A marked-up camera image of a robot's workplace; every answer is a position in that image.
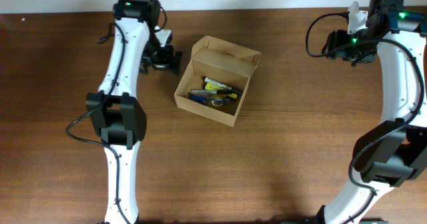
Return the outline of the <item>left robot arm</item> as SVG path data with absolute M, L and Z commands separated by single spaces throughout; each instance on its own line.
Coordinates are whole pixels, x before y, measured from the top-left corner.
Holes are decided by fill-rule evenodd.
M 105 223 L 138 223 L 136 161 L 147 130 L 146 114 L 137 100 L 139 74 L 149 68 L 177 73 L 182 54 L 171 45 L 172 32 L 158 26 L 163 7 L 158 0 L 118 0 L 114 20 L 99 44 L 114 39 L 109 66 L 86 107 L 100 138 L 108 166 Z

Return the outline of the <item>black ballpoint pen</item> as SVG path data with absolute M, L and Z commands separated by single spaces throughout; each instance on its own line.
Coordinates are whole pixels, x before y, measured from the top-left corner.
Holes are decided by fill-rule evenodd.
M 189 94 L 189 96 L 205 96 L 205 97 L 216 97 L 215 95 L 194 95 L 192 93 Z

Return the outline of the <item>black whiteboard marker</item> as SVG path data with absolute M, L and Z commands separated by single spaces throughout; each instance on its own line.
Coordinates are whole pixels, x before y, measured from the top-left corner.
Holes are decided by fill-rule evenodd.
M 214 79 L 211 79 L 211 78 L 209 78 L 209 77 L 204 77 L 204 78 L 203 78 L 203 80 L 204 80 L 204 82 L 208 82 L 208 83 L 212 83 L 212 84 L 214 84 L 214 85 L 220 86 L 220 87 L 222 87 L 222 89 L 229 89 L 229 90 L 232 90 L 234 93 L 236 93 L 236 94 L 238 94 L 238 95 L 241 95 L 241 94 L 243 93 L 243 91 L 241 91 L 241 90 L 239 90 L 239 89 L 237 89 L 237 88 L 235 88 L 235 87 L 232 87 L 232 86 L 227 85 L 227 84 L 225 84 L 225 83 L 221 83 L 221 82 L 216 81 L 216 80 L 214 80 Z

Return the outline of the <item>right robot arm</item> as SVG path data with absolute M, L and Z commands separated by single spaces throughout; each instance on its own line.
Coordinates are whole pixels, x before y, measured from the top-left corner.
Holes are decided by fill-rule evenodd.
M 370 0 L 367 11 L 353 3 L 342 17 L 347 29 L 328 35 L 321 56 L 352 66 L 379 60 L 382 116 L 357 140 L 344 188 L 315 223 L 363 223 L 375 202 L 426 168 L 425 14 L 404 0 Z

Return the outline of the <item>yellow highlighter marker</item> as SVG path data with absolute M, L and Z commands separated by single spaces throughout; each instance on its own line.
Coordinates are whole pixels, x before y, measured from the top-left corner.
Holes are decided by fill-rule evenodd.
M 218 91 L 222 90 L 222 87 L 214 85 L 212 83 L 205 82 L 203 88 L 208 91 Z M 220 98 L 230 98 L 236 100 L 238 98 L 238 94 L 234 93 L 232 90 L 228 89 L 228 94 L 215 94 L 216 97 Z

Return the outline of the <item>blue whiteboard marker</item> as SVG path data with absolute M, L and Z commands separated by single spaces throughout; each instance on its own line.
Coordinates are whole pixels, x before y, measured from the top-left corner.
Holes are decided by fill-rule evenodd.
M 205 105 L 208 101 L 214 100 L 213 97 L 205 97 L 205 96 L 189 96 L 189 99 L 198 103 Z

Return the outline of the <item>blue ballpoint pen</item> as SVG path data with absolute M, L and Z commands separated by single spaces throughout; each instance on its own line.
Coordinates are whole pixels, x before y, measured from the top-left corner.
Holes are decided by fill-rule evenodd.
M 193 101 L 220 101 L 220 102 L 234 101 L 233 99 L 220 98 L 220 97 L 190 96 L 189 98 Z

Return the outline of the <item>cardboard box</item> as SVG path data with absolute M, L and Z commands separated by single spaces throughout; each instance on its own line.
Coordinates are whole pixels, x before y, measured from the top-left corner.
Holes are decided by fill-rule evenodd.
M 233 127 L 260 57 L 259 51 L 216 37 L 203 37 L 193 45 L 189 64 L 174 93 L 177 107 Z M 206 77 L 242 93 L 237 95 L 235 101 L 220 107 L 210 101 L 191 100 L 189 93 L 193 89 L 202 89 Z

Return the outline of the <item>yellow tape roll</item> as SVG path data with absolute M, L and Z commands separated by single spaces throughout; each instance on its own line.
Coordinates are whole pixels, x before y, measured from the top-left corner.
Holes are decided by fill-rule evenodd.
M 211 103 L 213 106 L 220 107 L 224 104 L 224 100 L 216 99 L 216 100 L 212 100 Z

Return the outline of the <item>black sharpie marker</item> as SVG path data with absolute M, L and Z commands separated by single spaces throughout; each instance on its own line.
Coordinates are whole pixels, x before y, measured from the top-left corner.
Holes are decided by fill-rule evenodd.
M 230 95 L 234 92 L 229 89 L 206 90 L 206 89 L 192 89 L 190 93 L 194 95 Z

